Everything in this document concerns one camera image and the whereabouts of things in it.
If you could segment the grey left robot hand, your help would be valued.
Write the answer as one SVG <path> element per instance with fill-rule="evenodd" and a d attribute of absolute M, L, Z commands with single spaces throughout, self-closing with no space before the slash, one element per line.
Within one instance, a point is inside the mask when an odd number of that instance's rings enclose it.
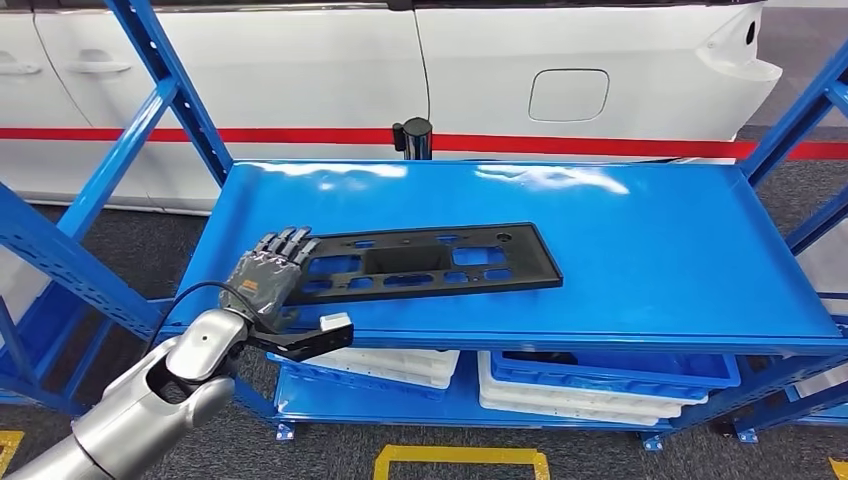
<path fill-rule="evenodd" d="M 289 226 L 265 234 L 238 260 L 227 289 L 219 294 L 219 306 L 240 313 L 264 333 L 280 333 L 294 316 L 282 311 L 302 275 L 305 260 L 321 240 L 308 226 Z"/>

